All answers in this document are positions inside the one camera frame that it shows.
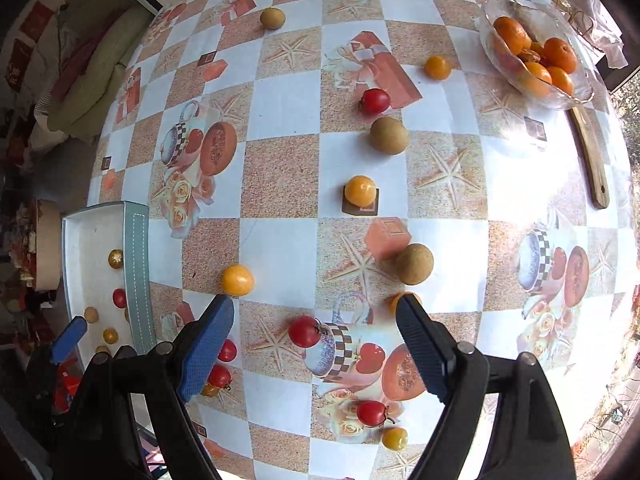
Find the checkered tablecloth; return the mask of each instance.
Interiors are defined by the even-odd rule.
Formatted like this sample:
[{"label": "checkered tablecloth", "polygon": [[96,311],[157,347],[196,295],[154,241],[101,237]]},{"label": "checkered tablecloth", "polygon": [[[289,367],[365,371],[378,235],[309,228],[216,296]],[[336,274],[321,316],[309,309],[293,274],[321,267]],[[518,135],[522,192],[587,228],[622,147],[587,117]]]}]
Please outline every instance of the checkered tablecloth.
[{"label": "checkered tablecloth", "polygon": [[[404,286],[382,255],[409,239],[434,254],[432,275],[408,287],[430,316],[487,354],[534,352],[571,442],[584,437],[637,281],[625,143],[582,56],[595,81],[584,111],[610,189],[609,207],[597,210],[564,112],[526,102],[486,58],[474,23],[483,1],[187,0],[160,13],[134,54],[88,203],[148,204],[158,339],[199,317],[229,265],[255,276],[234,300],[231,389],[188,405],[219,469],[257,480],[408,477],[442,406],[427,392],[397,400],[410,379],[390,386],[381,369],[356,364],[366,344],[386,360],[402,350],[385,301]],[[550,10],[549,0],[518,1]],[[286,23],[265,31],[260,12],[271,6]],[[443,82],[422,70],[434,54],[453,66]],[[357,102],[375,86],[410,131],[400,155],[366,142],[372,118]],[[356,174],[380,190],[375,218],[341,211]],[[545,261],[529,286],[532,233]],[[563,253],[582,258],[577,274],[589,269],[571,306],[563,291],[574,284],[554,267]],[[302,314],[340,326],[342,350],[333,337],[322,342],[327,355],[295,347],[287,326]],[[336,358],[345,359],[340,382],[327,382]],[[385,449],[380,430],[356,420],[359,399],[390,403],[409,434],[405,450]],[[476,477],[494,410],[488,399],[462,478]]]}]

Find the wooden handle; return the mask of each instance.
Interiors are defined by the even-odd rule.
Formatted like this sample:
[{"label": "wooden handle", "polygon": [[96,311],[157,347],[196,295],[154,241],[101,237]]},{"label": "wooden handle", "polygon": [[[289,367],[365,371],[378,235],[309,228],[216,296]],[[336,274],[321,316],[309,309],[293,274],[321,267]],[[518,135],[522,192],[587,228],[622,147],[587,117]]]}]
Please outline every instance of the wooden handle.
[{"label": "wooden handle", "polygon": [[571,108],[566,113],[582,145],[587,166],[587,178],[591,190],[591,200],[598,209],[605,209],[609,206],[609,186],[607,185],[604,163],[598,150],[593,130],[588,126],[586,115],[580,108]]}]

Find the glass bowl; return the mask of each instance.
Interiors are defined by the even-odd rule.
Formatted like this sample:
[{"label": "glass bowl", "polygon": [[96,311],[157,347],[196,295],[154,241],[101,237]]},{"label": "glass bowl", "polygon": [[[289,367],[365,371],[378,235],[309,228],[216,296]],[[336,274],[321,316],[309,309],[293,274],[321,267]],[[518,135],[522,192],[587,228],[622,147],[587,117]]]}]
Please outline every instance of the glass bowl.
[{"label": "glass bowl", "polygon": [[494,21],[500,16],[509,16],[518,20],[533,41],[545,44],[549,38],[560,38],[569,43],[576,52],[580,52],[579,40],[551,15],[540,9],[531,9],[514,0],[485,0],[482,4],[478,30],[480,41],[491,63],[530,100],[556,110],[568,110],[593,98],[593,86],[578,57],[578,69],[569,75],[574,83],[574,95],[540,81],[521,60],[514,56],[507,44],[494,29]]}]

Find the metal bolt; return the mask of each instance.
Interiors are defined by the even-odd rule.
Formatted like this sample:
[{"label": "metal bolt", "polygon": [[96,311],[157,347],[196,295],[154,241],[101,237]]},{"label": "metal bolt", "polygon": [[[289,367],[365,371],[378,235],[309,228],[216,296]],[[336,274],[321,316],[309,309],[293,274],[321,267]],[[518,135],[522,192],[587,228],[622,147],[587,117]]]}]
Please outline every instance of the metal bolt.
[{"label": "metal bolt", "polygon": [[94,365],[101,365],[102,363],[105,363],[107,361],[107,359],[109,358],[109,354],[107,354],[107,352],[98,352],[96,355],[94,355],[94,357],[91,359],[91,362]]},{"label": "metal bolt", "polygon": [[522,359],[522,362],[524,364],[529,366],[533,366],[538,362],[538,360],[536,359],[536,356],[533,355],[531,352],[523,352],[522,354],[520,354],[520,358]]},{"label": "metal bolt", "polygon": [[168,341],[162,341],[156,345],[156,353],[158,355],[167,355],[171,353],[171,350],[174,349],[174,344]]},{"label": "metal bolt", "polygon": [[460,350],[463,354],[471,355],[476,351],[476,347],[468,341],[460,341],[458,343],[458,350]]}]

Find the fruit bowl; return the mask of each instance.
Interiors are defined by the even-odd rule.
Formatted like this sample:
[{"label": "fruit bowl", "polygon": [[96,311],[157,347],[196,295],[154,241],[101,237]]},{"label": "fruit bowl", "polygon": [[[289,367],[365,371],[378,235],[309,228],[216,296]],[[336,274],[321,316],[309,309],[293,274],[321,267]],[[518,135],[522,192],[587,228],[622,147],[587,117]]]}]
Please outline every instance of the fruit bowl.
[{"label": "fruit bowl", "polygon": [[577,35],[571,34],[551,15],[543,10],[522,6],[514,0],[485,0],[479,18],[480,41],[487,57],[507,81],[530,100],[546,108],[568,110],[593,98],[593,86],[578,57],[578,68],[570,74],[574,95],[540,81],[521,60],[511,53],[507,44],[494,29],[493,23],[501,16],[509,16],[522,24],[533,41],[544,44],[549,38],[560,38],[580,52]]}]

